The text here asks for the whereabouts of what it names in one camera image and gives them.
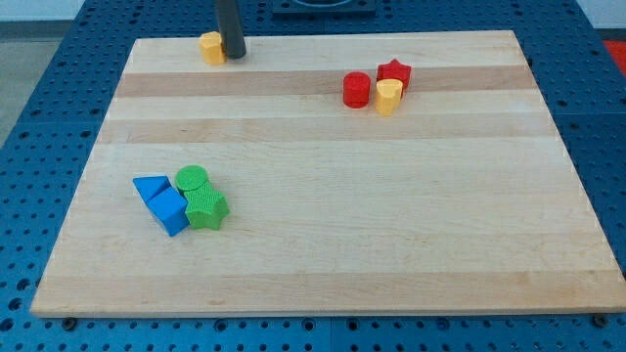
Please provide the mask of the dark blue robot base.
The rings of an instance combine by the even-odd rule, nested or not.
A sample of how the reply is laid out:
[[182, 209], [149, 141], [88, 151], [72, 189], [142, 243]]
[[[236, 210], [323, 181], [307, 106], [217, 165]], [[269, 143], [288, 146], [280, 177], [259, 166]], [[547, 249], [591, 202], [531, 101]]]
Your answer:
[[271, 0], [272, 13], [291, 15], [362, 15], [376, 11], [377, 0]]

